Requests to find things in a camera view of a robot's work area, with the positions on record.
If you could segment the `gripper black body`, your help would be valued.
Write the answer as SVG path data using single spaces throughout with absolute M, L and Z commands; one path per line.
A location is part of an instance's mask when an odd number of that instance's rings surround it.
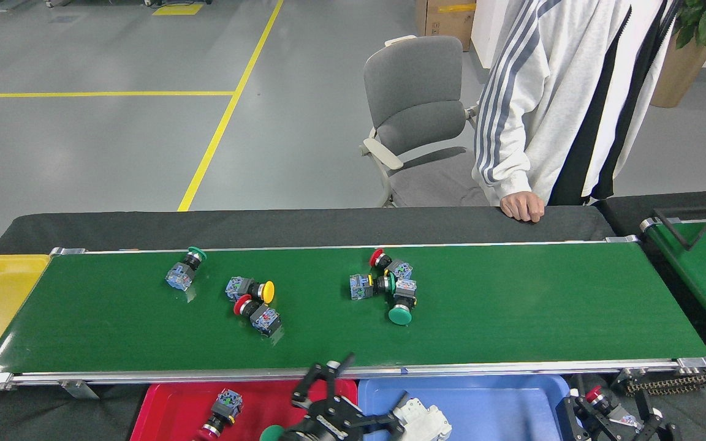
M 279 436 L 280 440 L 359 440 L 360 430 L 351 427 L 360 408 L 349 401 L 316 401 L 300 423 Z

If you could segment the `person's right hand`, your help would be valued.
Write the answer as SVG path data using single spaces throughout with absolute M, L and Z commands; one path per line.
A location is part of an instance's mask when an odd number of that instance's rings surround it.
M 507 216 L 521 222 L 538 223 L 545 215 L 545 203 L 533 192 L 516 192 L 504 196 L 499 208 Z

